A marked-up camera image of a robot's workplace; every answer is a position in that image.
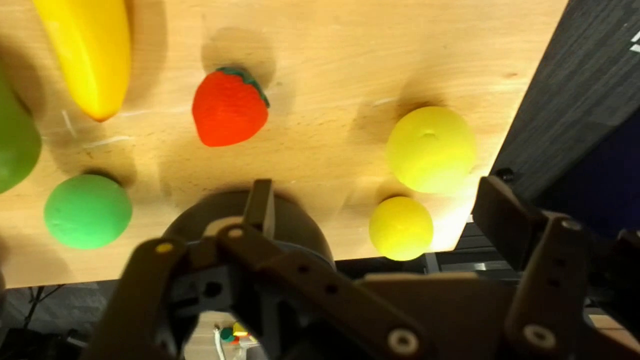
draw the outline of lemon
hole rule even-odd
[[[375,207],[368,230],[376,250],[399,262],[424,253],[435,236],[428,210],[407,195],[380,201]]]
[[[452,109],[418,107],[395,126],[387,143],[395,176],[417,192],[459,189],[477,163],[472,130]]]

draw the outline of screw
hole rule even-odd
[[[495,172],[495,176],[499,176],[503,182],[510,183],[519,180],[519,173],[513,167],[499,167]]]
[[[563,219],[563,226],[569,228],[569,230],[574,230],[574,231],[583,230],[583,223],[577,222],[577,219],[570,219],[570,218]]]
[[[413,356],[418,352],[418,335],[413,329],[396,327],[387,337],[388,348],[399,356]]]
[[[522,333],[528,339],[528,344],[533,344],[541,350],[557,348],[557,333],[545,326],[528,324],[522,327]]]
[[[243,236],[244,236],[244,230],[243,230],[243,228],[232,228],[232,230],[229,230],[229,236],[230,236],[230,237],[243,237]]]

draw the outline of strawberry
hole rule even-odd
[[[252,137],[269,118],[261,84],[240,67],[219,67],[197,90],[193,115],[201,141],[230,145]]]

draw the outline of wooden table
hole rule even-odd
[[[452,250],[477,180],[496,157],[563,0],[132,0],[128,100],[107,123],[79,113],[30,2],[0,4],[0,59],[45,137],[33,176],[0,195],[9,286],[119,278],[132,247],[211,192],[275,177],[300,200],[336,258],[376,255],[368,213],[407,192],[384,162],[399,115],[443,104],[472,126],[480,160],[459,194],[417,195],[433,212],[431,250]],[[191,118],[206,69],[243,64],[272,102],[267,128],[204,147]],[[121,177],[135,201],[126,234],[105,250],[56,243],[43,222],[53,188],[84,170]]]

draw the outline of cable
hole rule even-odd
[[[29,287],[30,294],[30,307],[29,314],[25,315],[25,324],[23,327],[26,329],[36,314],[36,307],[40,301],[45,301],[46,298],[51,298],[53,294],[56,294],[63,286],[56,286],[54,290],[51,290],[49,294],[45,294],[45,286],[39,286],[39,290],[34,291],[34,287]]]
[[[221,358],[221,360],[227,360],[225,350],[222,350],[222,335],[221,335],[221,327],[219,327],[219,326],[214,327],[214,337],[216,337],[216,339],[214,339],[214,345],[216,345],[219,358]]]
[[[64,287],[64,286],[56,286],[56,287],[51,290],[46,296],[43,296],[40,301],[45,301],[49,296],[56,294],[61,287]]]
[[[34,298],[33,298],[33,305],[29,307],[29,314],[25,315],[23,327],[29,327],[29,324],[33,322],[33,317],[34,317],[34,314],[36,314],[36,307],[39,307],[39,303],[40,303],[43,291],[45,291],[45,287],[39,286],[39,290],[36,290],[36,294],[34,294]]]

